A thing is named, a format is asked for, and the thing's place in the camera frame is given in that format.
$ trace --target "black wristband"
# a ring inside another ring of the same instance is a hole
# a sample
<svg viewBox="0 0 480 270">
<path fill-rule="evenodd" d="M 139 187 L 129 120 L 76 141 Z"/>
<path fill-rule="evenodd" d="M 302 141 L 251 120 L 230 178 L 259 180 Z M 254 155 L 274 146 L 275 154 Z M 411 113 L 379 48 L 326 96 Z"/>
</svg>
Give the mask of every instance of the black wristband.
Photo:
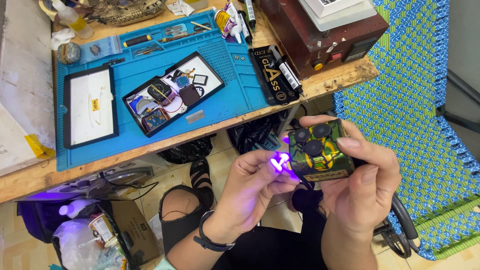
<svg viewBox="0 0 480 270">
<path fill-rule="evenodd" d="M 203 230 L 205 220 L 207 218 L 209 218 L 213 214 L 214 211 L 215 210 L 211 210 L 211 211 L 205 212 L 205 214 L 203 214 L 202 218 L 200 219 L 200 225 L 198 226 L 198 232 L 200 234 L 200 237 L 194 236 L 193 240 L 195 242 L 199 243 L 204 249 L 208 248 L 212 251 L 224 252 L 224 251 L 227 251 L 227 250 L 231 249 L 235 245 L 235 242 L 230 243 L 230 244 L 213 243 L 210 239 L 208 239 L 208 237 L 205 236 L 204 230 Z"/>
</svg>

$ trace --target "woven chair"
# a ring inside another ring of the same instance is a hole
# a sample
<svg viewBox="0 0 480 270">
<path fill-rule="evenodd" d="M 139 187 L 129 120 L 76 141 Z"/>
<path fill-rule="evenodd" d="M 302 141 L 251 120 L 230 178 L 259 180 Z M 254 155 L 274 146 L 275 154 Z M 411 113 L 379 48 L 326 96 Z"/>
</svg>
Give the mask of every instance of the woven chair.
<svg viewBox="0 0 480 270">
<path fill-rule="evenodd" d="M 449 2 L 373 2 L 390 24 L 370 52 L 380 76 L 335 93 L 335 113 L 397 154 L 402 173 L 397 195 L 420 246 L 408 237 L 405 244 L 406 228 L 400 225 L 405 220 L 399 222 L 391 211 L 386 226 L 397 235 L 382 236 L 392 250 L 403 257 L 411 248 L 426 259 L 446 258 L 480 242 L 480 213 L 473 210 L 480 205 L 480 165 L 436 116 L 445 104 Z"/>
</svg>

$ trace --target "yellow tape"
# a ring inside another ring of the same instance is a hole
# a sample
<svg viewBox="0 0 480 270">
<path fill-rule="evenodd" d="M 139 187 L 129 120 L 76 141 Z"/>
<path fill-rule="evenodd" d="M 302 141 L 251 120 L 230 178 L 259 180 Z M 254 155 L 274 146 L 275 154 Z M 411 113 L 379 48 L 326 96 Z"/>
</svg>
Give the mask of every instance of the yellow tape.
<svg viewBox="0 0 480 270">
<path fill-rule="evenodd" d="M 25 140 L 38 159 L 48 160 L 55 156 L 55 150 L 43 146 L 35 134 L 25 136 Z"/>
</svg>

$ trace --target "watch band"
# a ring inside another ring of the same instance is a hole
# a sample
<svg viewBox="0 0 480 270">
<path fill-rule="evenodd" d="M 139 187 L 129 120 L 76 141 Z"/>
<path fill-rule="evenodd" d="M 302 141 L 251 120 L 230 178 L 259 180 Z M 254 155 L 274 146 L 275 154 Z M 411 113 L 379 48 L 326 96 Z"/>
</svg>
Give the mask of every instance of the watch band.
<svg viewBox="0 0 480 270">
<path fill-rule="evenodd" d="M 200 219 L 200 225 L 198 226 L 198 232 L 200 234 L 200 237 L 194 236 L 193 240 L 199 243 L 204 249 L 208 248 L 213 251 L 224 252 L 231 249 L 235 245 L 235 242 L 229 243 L 229 244 L 214 243 L 210 239 L 208 239 L 208 237 L 205 236 L 204 230 L 203 230 L 205 220 L 209 218 L 214 211 L 215 209 L 205 212 L 205 214 L 203 214 L 202 218 Z"/>
</svg>

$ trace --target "black trash bag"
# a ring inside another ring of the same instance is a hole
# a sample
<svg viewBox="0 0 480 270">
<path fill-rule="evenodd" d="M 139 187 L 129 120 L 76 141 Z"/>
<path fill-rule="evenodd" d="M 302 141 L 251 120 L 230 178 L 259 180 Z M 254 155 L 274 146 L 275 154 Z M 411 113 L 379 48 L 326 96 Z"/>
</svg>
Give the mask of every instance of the black trash bag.
<svg viewBox="0 0 480 270">
<path fill-rule="evenodd" d="M 202 159 L 212 151 L 211 136 L 200 138 L 157 153 L 161 158 L 175 164 L 185 164 Z"/>
<path fill-rule="evenodd" d="M 263 144 L 270 131 L 278 128 L 282 113 L 274 113 L 227 129 L 230 142 L 241 155 L 252 151 L 255 143 Z"/>
</svg>

